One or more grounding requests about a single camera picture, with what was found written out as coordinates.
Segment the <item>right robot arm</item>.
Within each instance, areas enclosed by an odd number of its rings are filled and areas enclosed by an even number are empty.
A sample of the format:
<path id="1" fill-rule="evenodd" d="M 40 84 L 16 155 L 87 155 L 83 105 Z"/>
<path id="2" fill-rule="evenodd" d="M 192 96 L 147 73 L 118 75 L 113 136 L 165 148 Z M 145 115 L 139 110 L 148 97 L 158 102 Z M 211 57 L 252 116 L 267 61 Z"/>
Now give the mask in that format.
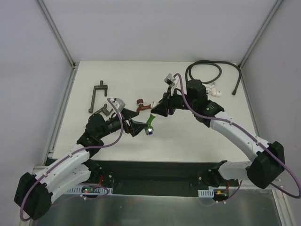
<path id="1" fill-rule="evenodd" d="M 167 92 L 151 113 L 167 117 L 177 109 L 193 110 L 197 121 L 224 135 L 248 157 L 248 161 L 219 162 L 202 176 L 205 184 L 218 187 L 231 179 L 248 179 L 265 189 L 284 171 L 283 146 L 252 135 L 238 125 L 220 105 L 208 99 L 201 80 L 188 81 L 185 95 L 176 91 L 178 77 L 169 74 L 164 81 L 169 85 Z"/>

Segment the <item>white elbow pipe fitting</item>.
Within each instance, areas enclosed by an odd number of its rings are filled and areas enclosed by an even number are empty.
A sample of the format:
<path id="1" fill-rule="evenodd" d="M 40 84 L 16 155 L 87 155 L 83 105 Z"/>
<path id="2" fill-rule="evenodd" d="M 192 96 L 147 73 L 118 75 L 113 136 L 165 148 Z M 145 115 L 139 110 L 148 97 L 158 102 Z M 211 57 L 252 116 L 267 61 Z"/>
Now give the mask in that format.
<path id="1" fill-rule="evenodd" d="M 155 106 L 157 106 L 158 105 L 158 102 L 156 102 L 156 101 L 153 101 L 152 103 L 151 103 L 151 108 L 154 108 Z"/>

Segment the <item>green plastic faucet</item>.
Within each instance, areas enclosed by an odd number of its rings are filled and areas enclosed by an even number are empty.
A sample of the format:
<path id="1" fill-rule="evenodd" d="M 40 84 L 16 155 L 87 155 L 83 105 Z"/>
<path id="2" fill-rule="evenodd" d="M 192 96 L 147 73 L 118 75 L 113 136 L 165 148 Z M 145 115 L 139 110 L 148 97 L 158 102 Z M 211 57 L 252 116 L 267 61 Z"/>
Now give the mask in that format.
<path id="1" fill-rule="evenodd" d="M 156 118 L 155 115 L 150 114 L 148 120 L 146 121 L 146 124 L 147 124 L 147 125 L 146 125 L 146 127 L 144 128 L 144 130 L 145 130 L 145 134 L 146 134 L 147 136 L 150 136 L 150 135 L 154 134 L 154 127 L 152 126 L 152 122 L 153 122 L 153 120 L 154 120 L 155 118 Z"/>

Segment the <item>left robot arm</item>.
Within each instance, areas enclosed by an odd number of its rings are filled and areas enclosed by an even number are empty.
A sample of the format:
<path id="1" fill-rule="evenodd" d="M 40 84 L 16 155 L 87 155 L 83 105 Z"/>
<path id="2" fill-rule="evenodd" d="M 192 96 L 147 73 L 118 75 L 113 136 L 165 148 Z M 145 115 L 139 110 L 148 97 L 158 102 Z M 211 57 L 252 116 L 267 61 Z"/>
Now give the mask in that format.
<path id="1" fill-rule="evenodd" d="M 91 158 L 102 148 L 116 144 L 114 141 L 106 145 L 102 138 L 116 131 L 133 137 L 138 135 L 148 124 L 135 121 L 133 118 L 137 115 L 128 109 L 108 120 L 98 113 L 92 114 L 84 133 L 65 155 L 37 173 L 23 174 L 14 197 L 14 202 L 20 207 L 20 219 L 27 221 L 23 216 L 26 213 L 29 219 L 37 220 L 75 185 L 85 181 L 95 183 L 99 179 L 99 166 Z"/>

